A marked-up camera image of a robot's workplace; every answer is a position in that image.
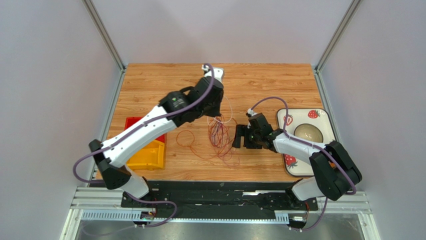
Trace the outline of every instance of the beige bowl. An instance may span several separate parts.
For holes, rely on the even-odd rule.
[[[294,130],[294,135],[301,139],[316,143],[322,143],[324,140],[321,131],[316,126],[308,123],[300,124],[299,126],[297,126]]]

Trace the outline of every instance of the black mounting plate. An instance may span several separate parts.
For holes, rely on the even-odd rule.
[[[306,206],[288,206],[286,193],[291,182],[148,181],[150,193],[142,199],[177,204],[175,218],[191,219],[275,219],[275,210],[306,211]],[[306,201],[311,211],[318,210],[315,198]],[[173,212],[170,204],[143,204],[123,193],[123,208],[157,208],[157,217]]]

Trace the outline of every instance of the white plate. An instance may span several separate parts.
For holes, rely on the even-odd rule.
[[[287,126],[285,129],[287,132],[291,134],[295,134],[296,128],[301,124],[311,124],[317,127],[321,133],[322,133],[322,142],[325,144],[330,143],[331,141],[335,140],[335,134],[332,129],[332,125],[330,123],[329,114],[319,108],[290,108],[288,109],[288,115],[291,117],[287,119]],[[276,117],[278,120],[278,125],[282,129],[284,125],[284,118],[286,116],[286,110],[280,109],[276,113]],[[284,154],[282,155],[284,160],[285,168],[287,169],[287,172],[293,176],[296,177],[302,177],[302,176],[313,176],[314,172],[312,171],[311,165],[305,163],[304,161],[301,161],[296,158],[296,163],[292,166],[288,166],[285,161]]]

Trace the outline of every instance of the plastic bin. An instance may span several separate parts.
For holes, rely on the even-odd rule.
[[[142,117],[128,117],[125,120],[124,130],[141,120]],[[166,153],[166,136],[161,135],[144,148],[135,153],[128,161],[131,170],[137,169],[163,169]]]

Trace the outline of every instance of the white wall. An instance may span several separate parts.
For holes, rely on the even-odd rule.
[[[424,0],[365,0],[322,73],[384,240],[426,235],[425,23]]]
[[[58,239],[118,68],[81,0],[14,0],[0,3],[0,73],[0,239]]]
[[[317,64],[351,0],[94,0],[128,63]]]

